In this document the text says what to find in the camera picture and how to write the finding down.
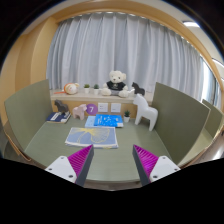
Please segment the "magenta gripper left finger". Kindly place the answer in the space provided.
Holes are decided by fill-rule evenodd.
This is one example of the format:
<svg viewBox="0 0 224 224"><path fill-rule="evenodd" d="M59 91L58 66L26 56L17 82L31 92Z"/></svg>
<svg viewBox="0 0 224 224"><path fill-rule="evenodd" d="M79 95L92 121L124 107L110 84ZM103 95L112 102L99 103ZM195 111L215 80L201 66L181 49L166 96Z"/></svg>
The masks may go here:
<svg viewBox="0 0 224 224"><path fill-rule="evenodd" d="M94 156L94 147L89 145L66 157L59 156L46 171L83 187Z"/></svg>

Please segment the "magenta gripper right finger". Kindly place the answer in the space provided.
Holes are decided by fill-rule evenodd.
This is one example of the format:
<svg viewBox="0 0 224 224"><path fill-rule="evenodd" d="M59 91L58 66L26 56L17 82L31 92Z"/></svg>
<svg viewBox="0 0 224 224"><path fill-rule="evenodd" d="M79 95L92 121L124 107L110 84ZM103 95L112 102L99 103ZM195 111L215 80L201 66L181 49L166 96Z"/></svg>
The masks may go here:
<svg viewBox="0 0 224 224"><path fill-rule="evenodd" d="M180 170L167 156L158 157L137 145L133 146L133 158L143 186Z"/></svg>

